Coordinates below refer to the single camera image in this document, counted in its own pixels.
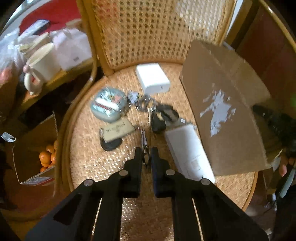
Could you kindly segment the white remote device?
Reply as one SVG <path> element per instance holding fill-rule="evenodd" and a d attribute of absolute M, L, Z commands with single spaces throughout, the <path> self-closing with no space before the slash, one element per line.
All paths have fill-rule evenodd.
<path fill-rule="evenodd" d="M 215 176 L 193 125 L 165 131 L 165 139 L 177 170 L 186 178 L 203 178 L 215 183 Z"/>

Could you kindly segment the black car key fob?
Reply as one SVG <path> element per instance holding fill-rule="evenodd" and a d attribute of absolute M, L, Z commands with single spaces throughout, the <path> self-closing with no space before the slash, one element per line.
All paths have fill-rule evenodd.
<path fill-rule="evenodd" d="M 147 109 L 148 112 L 148 131 L 154 134 L 163 133 L 169 124 L 176 123 L 179 114 L 168 104 L 157 104 Z M 151 155 L 149 149 L 149 141 L 144 128 L 140 128 L 141 146 L 142 146 L 142 162 L 146 168 L 151 165 Z"/>

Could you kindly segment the brown cardboard box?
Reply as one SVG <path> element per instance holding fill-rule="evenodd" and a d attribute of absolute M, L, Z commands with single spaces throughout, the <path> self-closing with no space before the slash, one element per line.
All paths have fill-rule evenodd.
<path fill-rule="evenodd" d="M 226 47 L 194 40 L 180 80 L 216 176 L 271 168 L 281 143 L 252 107 L 278 106 L 245 59 Z"/>

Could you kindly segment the cardboard box of oranges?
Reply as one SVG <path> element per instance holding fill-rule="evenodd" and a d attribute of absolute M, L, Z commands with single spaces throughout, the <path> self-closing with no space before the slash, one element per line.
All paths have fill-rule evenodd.
<path fill-rule="evenodd" d="M 12 143 L 6 143 L 4 151 L 13 176 L 20 185 L 47 185 L 54 181 L 55 167 L 41 171 L 40 154 L 52 146 L 58 137 L 55 113 L 52 113 L 34 129 Z"/>

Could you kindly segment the round illustrated tin case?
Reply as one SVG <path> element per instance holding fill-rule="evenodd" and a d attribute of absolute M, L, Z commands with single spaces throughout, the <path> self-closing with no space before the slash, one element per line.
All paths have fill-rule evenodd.
<path fill-rule="evenodd" d="M 112 87 L 104 87 L 99 90 L 90 104 L 90 109 L 94 116 L 107 123 L 119 120 L 124 114 L 126 107 L 126 94 Z"/>

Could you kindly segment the rattan wicker chair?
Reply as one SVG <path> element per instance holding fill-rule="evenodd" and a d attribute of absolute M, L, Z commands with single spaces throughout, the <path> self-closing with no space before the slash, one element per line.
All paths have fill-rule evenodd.
<path fill-rule="evenodd" d="M 91 113 L 92 97 L 105 86 L 139 91 L 135 65 L 160 62 L 170 78 L 168 93 L 156 99 L 173 104 L 194 121 L 179 79 L 182 64 L 195 39 L 222 45 L 237 1 L 76 1 L 93 55 L 91 76 L 70 105 L 59 130 L 55 191 L 72 191 L 84 179 L 101 181 L 123 167 L 140 144 L 140 134 L 124 138 L 107 152 L 99 143 L 103 124 Z M 93 86 L 96 63 L 104 76 Z M 258 172 L 218 176 L 218 187 L 243 211 L 250 204 Z M 120 240 L 174 240 L 171 200 L 156 199 L 152 175 L 142 171 L 141 194 L 124 199 Z"/>

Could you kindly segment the wooden side table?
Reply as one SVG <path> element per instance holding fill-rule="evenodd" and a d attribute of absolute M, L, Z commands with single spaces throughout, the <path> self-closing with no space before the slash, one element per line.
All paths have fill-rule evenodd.
<path fill-rule="evenodd" d="M 53 79 L 43 85 L 42 90 L 39 94 L 30 95 L 29 92 L 26 92 L 25 98 L 18 107 L 20 109 L 20 112 L 24 112 L 43 96 L 57 89 L 61 85 L 73 81 L 77 76 L 90 71 L 92 69 L 92 66 L 93 60 L 90 58 L 77 65 L 76 67 L 70 69 L 69 71 L 60 70 Z"/>

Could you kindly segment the white rectangular power adapter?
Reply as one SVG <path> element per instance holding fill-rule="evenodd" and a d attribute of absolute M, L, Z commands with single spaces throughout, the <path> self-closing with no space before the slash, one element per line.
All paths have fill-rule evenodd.
<path fill-rule="evenodd" d="M 170 90 L 171 82 L 159 63 L 140 64 L 135 71 L 144 94 L 153 95 Z"/>

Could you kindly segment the cream ceramic mug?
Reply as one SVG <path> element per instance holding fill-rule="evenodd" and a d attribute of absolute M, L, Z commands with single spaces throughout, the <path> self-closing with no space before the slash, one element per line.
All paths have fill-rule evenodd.
<path fill-rule="evenodd" d="M 47 43 L 37 49 L 23 67 L 24 86 L 30 95 L 38 94 L 43 85 L 52 80 L 60 70 L 55 45 Z"/>

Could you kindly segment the white tissue box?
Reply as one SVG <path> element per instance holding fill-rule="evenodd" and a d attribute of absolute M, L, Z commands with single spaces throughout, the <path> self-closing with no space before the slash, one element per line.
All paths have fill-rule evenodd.
<path fill-rule="evenodd" d="M 52 42 L 58 62 L 64 71 L 92 58 L 87 35 L 76 28 L 57 31 L 53 35 Z"/>

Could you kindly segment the wooden tag keychain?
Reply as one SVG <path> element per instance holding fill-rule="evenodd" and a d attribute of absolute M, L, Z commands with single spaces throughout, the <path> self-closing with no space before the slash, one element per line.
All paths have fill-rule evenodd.
<path fill-rule="evenodd" d="M 103 150 L 112 151 L 122 144 L 123 137 L 139 129 L 128 118 L 121 118 L 99 129 L 100 145 Z"/>

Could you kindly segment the silver keychain with carabiner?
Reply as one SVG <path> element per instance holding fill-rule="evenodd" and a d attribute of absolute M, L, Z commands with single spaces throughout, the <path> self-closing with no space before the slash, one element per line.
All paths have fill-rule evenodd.
<path fill-rule="evenodd" d="M 154 98 L 149 95 L 140 95 L 136 91 L 129 91 L 127 93 L 128 107 L 134 106 L 138 111 L 149 112 L 155 111 L 157 102 Z"/>

